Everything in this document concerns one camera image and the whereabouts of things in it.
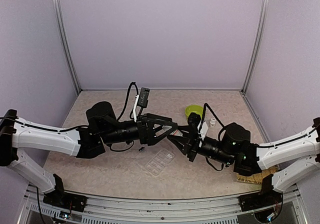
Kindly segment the small white pill bottle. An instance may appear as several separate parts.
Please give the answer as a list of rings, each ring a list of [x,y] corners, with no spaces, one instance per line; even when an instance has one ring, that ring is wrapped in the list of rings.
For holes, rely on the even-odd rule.
[[[209,121],[210,127],[213,128],[216,125],[216,122],[217,122],[217,120],[214,117],[212,117]]]

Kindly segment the clear plastic pill organizer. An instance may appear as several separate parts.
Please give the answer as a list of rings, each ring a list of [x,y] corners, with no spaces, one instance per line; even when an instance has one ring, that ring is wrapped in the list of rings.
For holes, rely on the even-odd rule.
[[[144,168],[154,176],[158,176],[171,163],[175,155],[167,149],[161,149],[145,165]]]

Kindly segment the large white pill bottle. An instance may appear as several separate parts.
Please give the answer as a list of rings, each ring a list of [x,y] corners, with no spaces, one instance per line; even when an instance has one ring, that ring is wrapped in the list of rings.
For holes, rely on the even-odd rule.
[[[162,129],[163,129],[165,132],[166,132],[166,131],[169,131],[171,128],[172,128],[172,127],[171,127],[171,126],[168,126],[168,125],[164,125],[164,126],[162,127]],[[176,129],[176,130],[174,130],[173,132],[171,132],[170,135],[171,135],[171,136],[180,136],[180,137],[182,137],[182,136],[183,136],[183,133],[182,133],[180,130]]]

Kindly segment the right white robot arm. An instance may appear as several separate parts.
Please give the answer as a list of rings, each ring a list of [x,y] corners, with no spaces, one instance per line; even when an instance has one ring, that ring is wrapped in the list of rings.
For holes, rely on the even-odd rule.
[[[320,169],[320,119],[295,135],[278,141],[256,144],[251,142],[250,131],[232,122],[224,126],[213,139],[196,130],[192,125],[182,126],[182,136],[169,135],[167,138],[193,161],[202,155],[207,161],[215,160],[224,167],[233,166],[233,171],[250,177],[270,167],[293,161],[285,169],[263,178],[261,191],[256,202],[266,206],[276,193],[283,193],[296,182]]]

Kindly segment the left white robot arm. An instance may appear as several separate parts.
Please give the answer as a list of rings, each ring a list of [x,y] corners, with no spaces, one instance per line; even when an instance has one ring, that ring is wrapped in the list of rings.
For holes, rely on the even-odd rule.
[[[143,114],[135,120],[118,121],[111,103],[101,101],[86,111],[88,124],[71,128],[35,125],[10,109],[0,121],[0,165],[8,167],[38,187],[57,205],[70,202],[62,179],[45,171],[24,148],[59,152],[80,159],[105,153],[105,146],[132,143],[154,146],[178,128],[171,118]]]

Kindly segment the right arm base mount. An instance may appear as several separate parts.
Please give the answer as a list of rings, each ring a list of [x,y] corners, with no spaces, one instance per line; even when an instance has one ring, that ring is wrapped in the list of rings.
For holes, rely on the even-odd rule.
[[[238,202],[242,212],[261,209],[283,201],[283,192],[268,190],[250,194],[243,194],[238,197]]]

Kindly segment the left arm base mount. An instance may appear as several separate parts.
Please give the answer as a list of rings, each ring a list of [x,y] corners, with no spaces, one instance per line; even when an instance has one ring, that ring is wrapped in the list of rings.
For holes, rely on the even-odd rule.
[[[54,190],[44,194],[43,202],[55,207],[68,209],[69,211],[82,213],[87,204],[87,197],[66,192],[62,179],[57,174],[53,174],[53,177],[55,181]]]

